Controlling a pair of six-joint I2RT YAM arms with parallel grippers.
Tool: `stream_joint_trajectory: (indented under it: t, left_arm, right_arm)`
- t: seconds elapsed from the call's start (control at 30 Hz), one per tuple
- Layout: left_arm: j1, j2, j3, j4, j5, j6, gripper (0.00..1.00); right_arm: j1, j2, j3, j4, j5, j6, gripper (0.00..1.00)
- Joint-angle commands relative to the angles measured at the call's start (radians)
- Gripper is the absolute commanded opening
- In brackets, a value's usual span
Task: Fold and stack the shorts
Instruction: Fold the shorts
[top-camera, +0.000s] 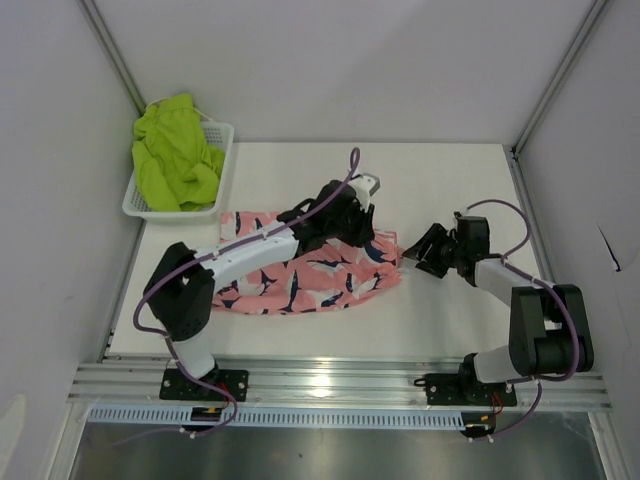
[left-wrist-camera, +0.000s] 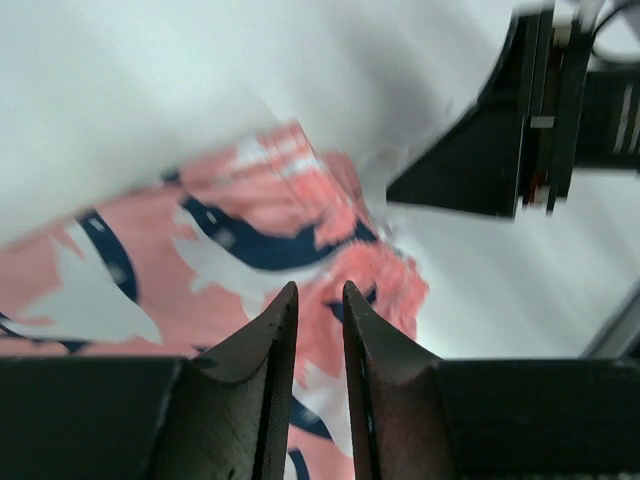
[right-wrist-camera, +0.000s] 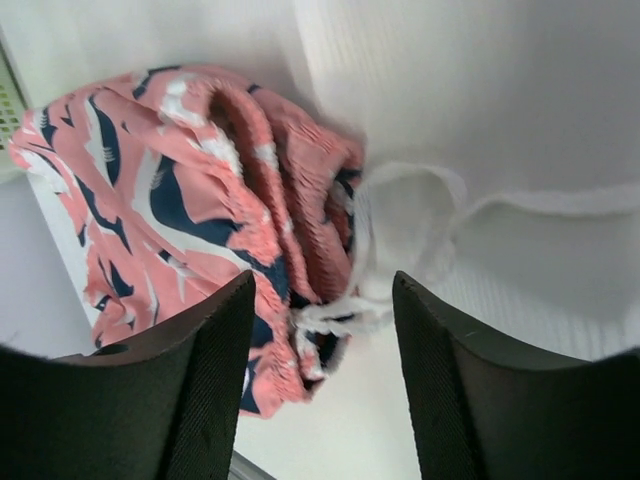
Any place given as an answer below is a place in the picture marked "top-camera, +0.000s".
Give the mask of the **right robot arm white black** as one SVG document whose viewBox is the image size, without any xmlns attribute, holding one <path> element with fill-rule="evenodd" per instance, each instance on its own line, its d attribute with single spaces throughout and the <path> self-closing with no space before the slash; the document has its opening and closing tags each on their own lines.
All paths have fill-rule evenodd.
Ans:
<svg viewBox="0 0 640 480">
<path fill-rule="evenodd" d="M 450 230 L 434 223 L 403 257 L 439 279 L 454 270 L 510 309 L 507 343 L 466 355 L 450 380 L 464 401 L 479 403 L 493 386 L 516 380 L 565 381 L 593 368 L 595 354 L 580 288 L 542 281 L 492 253 L 486 218 L 457 214 Z"/>
</svg>

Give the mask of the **lime green shorts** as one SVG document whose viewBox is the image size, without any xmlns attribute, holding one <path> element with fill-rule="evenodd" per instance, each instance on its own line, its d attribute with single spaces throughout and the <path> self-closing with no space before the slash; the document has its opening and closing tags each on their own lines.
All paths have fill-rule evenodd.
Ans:
<svg viewBox="0 0 640 480">
<path fill-rule="evenodd" d="M 147 106 L 133 126 L 136 186 L 156 212 L 197 211 L 215 203 L 226 153 L 207 142 L 189 93 Z"/>
</svg>

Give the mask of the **pink shark print shorts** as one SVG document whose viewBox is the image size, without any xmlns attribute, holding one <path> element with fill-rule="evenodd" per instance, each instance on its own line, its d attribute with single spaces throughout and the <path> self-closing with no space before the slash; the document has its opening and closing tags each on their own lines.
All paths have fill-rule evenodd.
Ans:
<svg viewBox="0 0 640 480">
<path fill-rule="evenodd" d="M 330 239 L 318 250 L 253 271 L 214 295 L 212 308 L 247 315 L 292 315 L 362 304 L 401 282 L 403 249 L 394 231 L 374 231 L 362 248 Z"/>
</svg>

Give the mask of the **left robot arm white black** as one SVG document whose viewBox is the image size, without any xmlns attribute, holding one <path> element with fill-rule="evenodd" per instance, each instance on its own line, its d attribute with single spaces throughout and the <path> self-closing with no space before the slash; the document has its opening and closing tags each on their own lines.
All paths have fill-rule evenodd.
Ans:
<svg viewBox="0 0 640 480">
<path fill-rule="evenodd" d="M 369 174 L 333 180 L 317 198 L 252 234 L 200 250 L 179 242 L 165 251 L 134 310 L 134 326 L 164 339 L 192 398 L 207 399 L 217 387 L 217 363 L 204 338 L 213 296 L 249 273 L 318 250 L 330 239 L 364 246 L 374 238 L 371 197 L 379 186 Z"/>
</svg>

